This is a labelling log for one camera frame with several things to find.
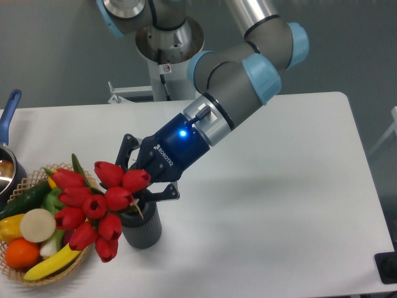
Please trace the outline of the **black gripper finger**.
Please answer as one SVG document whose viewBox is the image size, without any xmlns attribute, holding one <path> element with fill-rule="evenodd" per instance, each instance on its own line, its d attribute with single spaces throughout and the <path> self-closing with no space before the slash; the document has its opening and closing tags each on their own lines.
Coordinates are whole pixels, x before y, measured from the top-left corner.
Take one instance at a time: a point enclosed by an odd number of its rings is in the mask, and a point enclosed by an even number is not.
<svg viewBox="0 0 397 298">
<path fill-rule="evenodd" d="M 173 201 L 180 198 L 177 182 L 169 183 L 162 192 L 151 192 L 144 189 L 136 193 L 136 198 L 142 202 Z"/>
<path fill-rule="evenodd" d="M 126 133 L 123 136 L 115 164 L 126 171 L 128 169 L 128 162 L 130 160 L 131 153 L 139 149 L 141 147 L 141 143 L 141 138 L 136 138 L 132 134 Z"/>
</svg>

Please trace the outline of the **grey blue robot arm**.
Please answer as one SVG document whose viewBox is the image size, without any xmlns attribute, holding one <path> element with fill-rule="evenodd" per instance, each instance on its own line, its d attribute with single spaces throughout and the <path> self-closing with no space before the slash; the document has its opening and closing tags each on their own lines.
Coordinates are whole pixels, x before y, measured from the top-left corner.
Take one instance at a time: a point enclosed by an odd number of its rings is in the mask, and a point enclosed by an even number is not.
<svg viewBox="0 0 397 298">
<path fill-rule="evenodd" d="M 129 177 L 122 187 L 141 202 L 179 198 L 177 181 L 209 149 L 281 88 L 279 73 L 309 52 L 304 28 L 284 22 L 271 1 L 228 1 L 243 42 L 222 52 L 203 50 L 201 27 L 185 1 L 98 1 L 116 36 L 135 33 L 151 70 L 155 99 L 194 101 L 154 135 L 125 136 L 116 163 Z"/>
</svg>

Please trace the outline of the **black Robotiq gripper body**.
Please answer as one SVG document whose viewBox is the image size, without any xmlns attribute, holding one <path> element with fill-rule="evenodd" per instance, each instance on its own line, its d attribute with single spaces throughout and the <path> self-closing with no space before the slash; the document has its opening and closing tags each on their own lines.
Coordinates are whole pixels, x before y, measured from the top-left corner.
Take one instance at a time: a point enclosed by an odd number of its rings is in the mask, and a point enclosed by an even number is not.
<svg viewBox="0 0 397 298">
<path fill-rule="evenodd" d="M 184 114 L 177 114 L 154 135 L 141 142 L 131 169 L 143 169 L 151 183 L 174 182 L 202 157 L 210 147 Z"/>
</svg>

